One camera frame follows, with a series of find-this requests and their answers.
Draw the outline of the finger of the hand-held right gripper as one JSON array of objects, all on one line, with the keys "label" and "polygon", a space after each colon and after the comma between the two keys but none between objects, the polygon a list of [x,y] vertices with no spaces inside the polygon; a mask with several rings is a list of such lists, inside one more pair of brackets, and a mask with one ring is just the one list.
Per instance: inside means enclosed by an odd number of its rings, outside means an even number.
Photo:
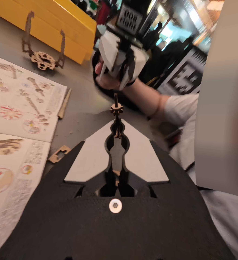
[{"label": "finger of the hand-held right gripper", "polygon": [[131,45],[122,64],[122,82],[138,78],[148,59],[149,55],[144,49]]},{"label": "finger of the hand-held right gripper", "polygon": [[119,43],[120,38],[111,32],[105,32],[104,35],[100,37],[99,52],[103,60],[100,73],[101,77],[104,75],[106,69],[108,69],[110,76],[116,77],[118,75],[119,68],[116,65],[116,60],[118,57]]}]

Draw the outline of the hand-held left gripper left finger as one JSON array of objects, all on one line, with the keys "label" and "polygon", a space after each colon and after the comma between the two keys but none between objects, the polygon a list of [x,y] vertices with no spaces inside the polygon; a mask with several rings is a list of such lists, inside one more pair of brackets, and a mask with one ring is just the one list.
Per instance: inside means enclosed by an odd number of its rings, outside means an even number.
[{"label": "hand-held left gripper left finger", "polygon": [[109,154],[105,141],[112,134],[113,123],[114,120],[110,121],[85,140],[64,179],[65,182],[87,182],[108,167]]}]

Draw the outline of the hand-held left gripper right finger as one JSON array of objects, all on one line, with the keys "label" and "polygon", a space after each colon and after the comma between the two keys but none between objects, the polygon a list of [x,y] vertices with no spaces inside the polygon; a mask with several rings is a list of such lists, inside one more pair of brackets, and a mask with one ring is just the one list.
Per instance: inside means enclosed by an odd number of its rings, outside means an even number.
[{"label": "hand-held left gripper right finger", "polygon": [[124,156],[126,168],[148,183],[168,182],[169,178],[150,140],[123,119],[122,124],[130,144]]}]

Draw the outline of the wooden axle with gears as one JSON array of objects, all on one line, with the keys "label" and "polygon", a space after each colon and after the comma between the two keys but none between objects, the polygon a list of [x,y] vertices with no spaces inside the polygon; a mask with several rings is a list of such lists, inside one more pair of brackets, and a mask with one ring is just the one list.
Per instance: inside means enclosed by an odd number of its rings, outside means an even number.
[{"label": "wooden axle with gears", "polygon": [[111,106],[110,112],[115,116],[115,125],[116,125],[116,133],[115,138],[121,138],[121,131],[120,131],[120,114],[123,113],[124,107],[118,102],[118,94],[114,93],[114,104]]}]

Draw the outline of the person's right hand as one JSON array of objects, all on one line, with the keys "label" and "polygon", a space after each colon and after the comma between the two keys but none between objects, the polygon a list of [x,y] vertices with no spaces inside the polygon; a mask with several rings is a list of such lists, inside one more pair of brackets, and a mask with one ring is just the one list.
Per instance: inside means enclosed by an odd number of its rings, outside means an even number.
[{"label": "person's right hand", "polygon": [[104,74],[102,78],[100,78],[103,63],[104,62],[102,57],[99,56],[97,65],[94,69],[94,72],[96,74],[95,80],[98,86],[106,90],[119,90],[121,82],[118,79],[111,77],[108,73]]}]

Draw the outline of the small wooden offcut piece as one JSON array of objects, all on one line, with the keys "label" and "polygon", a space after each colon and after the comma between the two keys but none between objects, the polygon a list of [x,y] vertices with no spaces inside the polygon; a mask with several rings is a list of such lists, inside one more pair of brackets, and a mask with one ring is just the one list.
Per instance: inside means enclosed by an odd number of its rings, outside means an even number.
[{"label": "small wooden offcut piece", "polygon": [[68,146],[63,145],[48,158],[48,161],[50,161],[52,164],[55,164],[59,162],[70,151],[71,149]]}]

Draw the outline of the black white pattern poster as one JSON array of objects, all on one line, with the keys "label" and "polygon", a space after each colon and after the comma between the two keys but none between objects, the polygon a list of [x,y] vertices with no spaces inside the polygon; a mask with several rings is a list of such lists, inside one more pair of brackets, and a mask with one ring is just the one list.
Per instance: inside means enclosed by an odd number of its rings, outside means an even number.
[{"label": "black white pattern poster", "polygon": [[206,60],[204,52],[189,44],[153,88],[165,95],[199,93]]}]

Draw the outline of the thin wooden stick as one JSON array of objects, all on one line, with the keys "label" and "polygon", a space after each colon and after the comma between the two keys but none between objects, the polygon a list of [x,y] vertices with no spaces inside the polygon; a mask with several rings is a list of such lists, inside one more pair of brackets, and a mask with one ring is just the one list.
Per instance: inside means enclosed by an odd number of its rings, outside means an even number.
[{"label": "thin wooden stick", "polygon": [[58,113],[58,118],[59,119],[62,119],[64,117],[65,109],[67,107],[67,104],[68,104],[71,92],[72,92],[72,88],[69,88],[68,93],[66,94],[65,99],[64,99],[64,101],[62,103],[62,106],[61,106],[61,108],[59,110],[59,113]]}]

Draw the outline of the yellow box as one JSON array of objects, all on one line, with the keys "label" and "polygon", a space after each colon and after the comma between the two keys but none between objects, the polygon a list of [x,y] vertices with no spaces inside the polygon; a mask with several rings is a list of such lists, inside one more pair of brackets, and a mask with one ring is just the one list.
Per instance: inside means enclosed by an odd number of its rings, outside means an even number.
[{"label": "yellow box", "polygon": [[0,17],[20,29],[30,11],[32,36],[60,50],[63,30],[65,56],[78,64],[90,60],[97,24],[88,14],[69,0],[0,0]]}]

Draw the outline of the wooden disc assembly with arms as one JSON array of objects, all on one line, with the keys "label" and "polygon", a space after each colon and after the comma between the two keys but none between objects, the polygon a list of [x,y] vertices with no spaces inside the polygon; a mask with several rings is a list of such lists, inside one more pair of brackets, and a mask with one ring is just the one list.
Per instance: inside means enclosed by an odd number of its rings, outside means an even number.
[{"label": "wooden disc assembly with arms", "polygon": [[27,15],[25,25],[25,36],[22,38],[22,51],[30,56],[32,63],[36,63],[40,70],[54,70],[56,67],[64,68],[65,63],[65,33],[63,30],[60,31],[62,35],[61,50],[58,60],[54,60],[52,56],[41,51],[33,51],[30,44],[30,30],[31,30],[31,19],[34,18],[34,12],[30,11]]}]

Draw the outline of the illustrated instruction booklet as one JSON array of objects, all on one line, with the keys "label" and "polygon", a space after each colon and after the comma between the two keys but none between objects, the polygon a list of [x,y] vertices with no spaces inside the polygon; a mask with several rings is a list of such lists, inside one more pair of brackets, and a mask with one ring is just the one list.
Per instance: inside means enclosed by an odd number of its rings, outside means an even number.
[{"label": "illustrated instruction booklet", "polygon": [[0,58],[0,248],[40,182],[66,90]]}]

